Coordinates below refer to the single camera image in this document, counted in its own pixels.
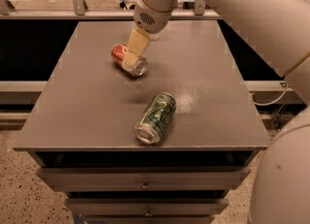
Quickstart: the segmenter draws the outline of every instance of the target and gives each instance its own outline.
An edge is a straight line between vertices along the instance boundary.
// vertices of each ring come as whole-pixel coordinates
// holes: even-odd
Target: cabinet drawer
[[[210,224],[214,219],[213,216],[199,216],[199,217],[104,217],[104,216],[84,216],[84,219],[91,224]]]
[[[250,173],[247,167],[40,169],[54,191],[230,190]]]
[[[104,216],[161,217],[221,213],[225,199],[68,199],[66,206],[74,214]]]

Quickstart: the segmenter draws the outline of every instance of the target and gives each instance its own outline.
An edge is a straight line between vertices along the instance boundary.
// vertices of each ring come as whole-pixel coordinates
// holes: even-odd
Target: cable
[[[279,100],[282,99],[282,97],[285,95],[285,93],[287,92],[287,90],[288,90],[288,84],[286,83],[286,84],[285,84],[285,88],[284,88],[282,94],[281,94],[277,99],[273,100],[273,101],[270,102],[270,103],[265,103],[265,104],[257,103],[257,102],[255,102],[254,100],[253,100],[253,103],[254,103],[255,105],[257,105],[257,106],[269,106],[269,105],[275,104],[276,102],[278,102]]]

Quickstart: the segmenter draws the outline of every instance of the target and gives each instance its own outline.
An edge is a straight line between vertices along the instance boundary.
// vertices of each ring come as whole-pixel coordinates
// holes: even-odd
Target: metal frame
[[[9,0],[0,0],[0,15],[8,16],[14,8]]]
[[[281,81],[252,80],[243,82],[256,100],[268,102],[274,94],[283,91]],[[46,81],[0,81],[0,104],[33,105],[47,85]],[[288,88],[285,98],[280,104],[303,104],[303,101]]]
[[[133,20],[134,11],[128,10],[102,10],[86,11],[84,15],[76,15],[75,11],[19,11],[15,10],[9,16],[1,16],[1,19],[73,19],[73,20]],[[193,10],[174,10],[171,19],[185,20],[214,20],[221,19],[219,15],[210,9],[204,11],[203,16],[196,16]]]

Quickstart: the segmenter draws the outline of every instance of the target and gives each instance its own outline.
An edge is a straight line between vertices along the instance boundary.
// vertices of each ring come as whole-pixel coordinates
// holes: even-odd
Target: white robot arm
[[[204,0],[310,105],[309,0]],[[138,0],[134,19],[162,30],[176,0]],[[310,107],[275,138],[259,167],[248,223],[310,223]]]

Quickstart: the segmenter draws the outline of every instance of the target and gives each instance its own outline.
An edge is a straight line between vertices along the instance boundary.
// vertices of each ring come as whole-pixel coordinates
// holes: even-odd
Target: soda can
[[[128,48],[126,45],[117,44],[112,48],[110,52],[110,55],[114,60],[114,62],[121,68],[123,68],[123,61],[127,50]],[[146,72],[146,70],[147,70],[146,59],[142,56],[139,56],[137,62],[131,68],[129,68],[129,70],[126,71],[129,72],[134,77],[139,77],[142,76]]]
[[[146,144],[158,143],[170,124],[175,109],[176,102],[169,93],[156,95],[135,126],[138,139]]]

